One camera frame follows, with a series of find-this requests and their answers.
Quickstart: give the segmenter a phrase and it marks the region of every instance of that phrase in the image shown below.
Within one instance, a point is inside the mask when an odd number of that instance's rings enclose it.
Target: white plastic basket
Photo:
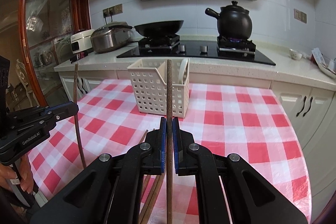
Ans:
[[[189,63],[178,84],[183,58],[172,58],[173,117],[185,117],[189,104]],[[127,67],[138,109],[143,113],[166,115],[167,59],[142,58]]]

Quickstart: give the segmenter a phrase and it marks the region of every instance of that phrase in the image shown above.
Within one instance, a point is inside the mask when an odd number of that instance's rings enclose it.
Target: stove knob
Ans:
[[[208,46],[200,46],[199,51],[201,53],[207,53],[208,52]]]
[[[179,52],[185,52],[185,47],[184,47],[184,45],[181,45],[181,44],[180,44],[180,45],[178,46],[178,51],[179,51]]]

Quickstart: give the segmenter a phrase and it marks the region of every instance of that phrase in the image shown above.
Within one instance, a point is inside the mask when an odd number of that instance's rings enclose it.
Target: table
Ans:
[[[129,80],[104,80],[78,106],[88,164],[101,153],[126,153],[139,143],[146,129],[158,128],[160,123],[160,116],[138,111]],[[310,222],[311,191],[305,159],[294,129],[271,90],[190,84],[188,111],[180,119],[180,128],[215,154],[239,154]],[[35,181],[48,199],[82,170],[74,118],[58,122],[50,134],[29,154]],[[174,224],[198,223],[194,177],[175,175],[173,179]],[[165,221],[163,183],[149,223]]]

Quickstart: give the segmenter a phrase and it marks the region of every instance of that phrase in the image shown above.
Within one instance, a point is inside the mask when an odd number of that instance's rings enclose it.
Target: white cabinet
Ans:
[[[336,95],[319,128],[303,149],[312,195],[312,219],[326,206],[336,190]]]
[[[272,82],[271,89],[289,117],[301,148],[304,148],[328,111],[334,92],[276,81]]]
[[[73,101],[73,94],[74,94],[74,78],[72,77],[66,77],[66,76],[60,76],[63,87],[65,89],[65,92],[69,98],[70,101]],[[80,90],[77,87],[77,100],[82,98],[83,93],[80,92]]]
[[[65,92],[70,101],[73,101],[74,72],[59,72]],[[96,88],[104,79],[117,79],[114,70],[79,71],[77,78],[77,99],[83,98],[91,90]]]

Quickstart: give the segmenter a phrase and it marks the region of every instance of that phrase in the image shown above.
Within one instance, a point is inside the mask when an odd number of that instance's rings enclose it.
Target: white tile wall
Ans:
[[[91,25],[98,28],[105,24],[102,10],[123,4],[124,12],[113,17],[134,26],[154,21],[184,20],[179,34],[217,36],[216,19],[205,15],[210,7],[220,11],[221,6],[232,0],[89,0]],[[315,44],[314,0],[238,0],[239,5],[250,11],[253,22],[252,39],[309,50]],[[294,8],[307,14],[307,24],[294,19]]]
[[[336,58],[336,0],[314,0],[315,2],[315,44],[321,52]]]

